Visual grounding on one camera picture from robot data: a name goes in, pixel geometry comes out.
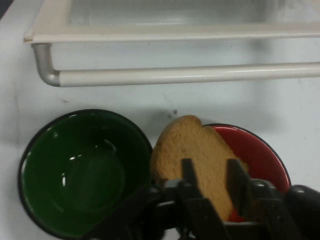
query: white towel rack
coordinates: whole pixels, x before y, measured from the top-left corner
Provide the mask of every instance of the white towel rack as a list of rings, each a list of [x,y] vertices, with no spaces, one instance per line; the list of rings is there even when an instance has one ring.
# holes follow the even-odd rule
[[[320,77],[320,62],[203,67],[56,70],[54,43],[137,42],[320,37],[319,22],[308,22],[315,1],[252,0],[45,0],[24,41],[34,48],[40,77],[59,87],[175,84]],[[281,22],[281,3],[291,4],[301,22]],[[257,11],[246,18],[248,12]],[[225,15],[237,14],[230,21]]]

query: red bowl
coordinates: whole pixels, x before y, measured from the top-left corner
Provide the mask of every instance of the red bowl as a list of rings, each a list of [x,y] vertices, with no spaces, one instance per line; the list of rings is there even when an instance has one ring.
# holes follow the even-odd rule
[[[254,179],[271,182],[279,191],[287,192],[291,186],[289,174],[277,153],[260,137],[241,127],[229,124],[209,124],[230,146],[234,154],[247,163],[249,175]],[[244,219],[233,211],[230,221]]]

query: metal bar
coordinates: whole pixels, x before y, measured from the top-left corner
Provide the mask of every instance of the metal bar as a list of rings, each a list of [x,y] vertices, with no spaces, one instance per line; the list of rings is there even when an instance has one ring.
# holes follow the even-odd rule
[[[108,70],[55,70],[50,44],[33,44],[42,80],[59,87],[182,84],[320,77],[320,62]]]

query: robotic arm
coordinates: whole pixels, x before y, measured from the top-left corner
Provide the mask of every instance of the robotic arm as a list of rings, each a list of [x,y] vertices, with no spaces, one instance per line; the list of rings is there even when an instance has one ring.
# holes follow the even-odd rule
[[[141,186],[81,240],[161,240],[172,228],[182,240],[304,240],[320,235],[320,192],[295,185],[280,193],[229,159],[227,191],[247,222],[222,222],[197,187],[191,159],[182,160],[182,172],[183,179],[162,187]]]

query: bowl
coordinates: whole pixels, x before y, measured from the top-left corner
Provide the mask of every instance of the bowl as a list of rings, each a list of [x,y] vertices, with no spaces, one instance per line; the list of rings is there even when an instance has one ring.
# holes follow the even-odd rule
[[[151,153],[144,133],[117,113],[68,113],[26,147],[18,171],[20,200],[41,229],[77,239],[150,183]]]
[[[287,192],[291,181],[286,167],[278,154],[263,139],[254,133],[229,124],[208,124],[214,128],[230,146],[234,154],[244,161],[249,168],[251,178],[271,182],[280,192]],[[231,222],[243,222],[234,210]]]

